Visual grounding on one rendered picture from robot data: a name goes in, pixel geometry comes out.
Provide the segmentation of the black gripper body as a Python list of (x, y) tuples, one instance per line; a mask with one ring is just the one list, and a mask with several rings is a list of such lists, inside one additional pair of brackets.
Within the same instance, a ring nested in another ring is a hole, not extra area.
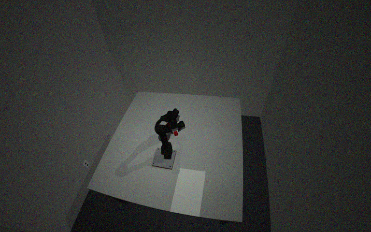
[(179, 121), (179, 123), (171, 124), (171, 127), (167, 129), (166, 133), (169, 133), (172, 129), (175, 129), (177, 127), (185, 127), (185, 124), (183, 121)]

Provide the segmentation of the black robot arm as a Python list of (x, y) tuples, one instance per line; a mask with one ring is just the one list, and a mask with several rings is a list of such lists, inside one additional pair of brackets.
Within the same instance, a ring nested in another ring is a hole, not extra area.
[[(164, 159), (170, 160), (172, 156), (171, 142), (168, 142), (166, 132), (168, 124), (175, 124), (179, 111), (175, 108), (173, 111), (168, 111), (167, 114), (160, 117), (155, 125), (155, 132), (160, 135), (162, 141), (161, 154), (164, 154)], [(160, 125), (159, 123), (165, 121), (167, 125)]]

